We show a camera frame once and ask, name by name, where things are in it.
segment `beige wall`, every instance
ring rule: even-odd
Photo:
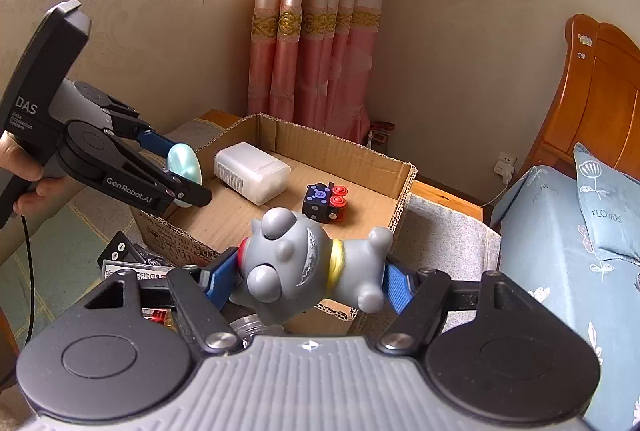
[[[498,153],[519,164],[542,124],[577,12],[640,42],[640,0],[384,0],[367,104],[396,123],[391,153],[493,197]]]
[[[0,0],[0,92],[43,13],[62,0]],[[254,0],[80,0],[93,20],[70,75],[169,131],[246,110]]]

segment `red nose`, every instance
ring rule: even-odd
[[[244,258],[244,251],[246,249],[246,243],[247,240],[249,239],[249,236],[247,236],[242,243],[240,243],[240,247],[238,247],[238,258],[236,259],[236,263],[238,264],[238,268],[242,267],[242,259]]]

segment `red toy wheel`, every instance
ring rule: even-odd
[[[338,195],[338,196],[345,196],[348,193],[347,188],[345,186],[334,186],[331,192],[332,194]]]
[[[336,208],[339,209],[339,208],[345,207],[345,205],[347,205],[347,200],[345,200],[344,197],[342,197],[342,196],[333,195],[329,199],[329,205],[331,205],[331,207],[336,207]]]

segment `blue bedsheet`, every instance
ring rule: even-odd
[[[495,206],[499,268],[580,334],[600,360],[586,413],[600,431],[640,421],[640,267],[593,254],[575,180],[535,166]]]

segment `gold curtain trim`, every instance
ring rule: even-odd
[[[325,32],[334,32],[337,17],[335,12],[320,12],[319,14],[305,12],[302,16],[302,32],[304,34],[320,34],[321,36]]]
[[[349,30],[349,27],[351,26],[351,17],[353,16],[353,12],[352,11],[348,11],[348,12],[338,12],[338,16],[336,19],[336,28],[341,29],[341,30]]]
[[[351,23],[359,26],[380,27],[380,13],[369,12],[368,10],[354,10]]]
[[[278,15],[258,16],[254,13],[251,22],[251,35],[262,37],[276,37],[278,32]]]
[[[302,27],[302,14],[285,10],[278,20],[278,33],[281,36],[299,36]]]

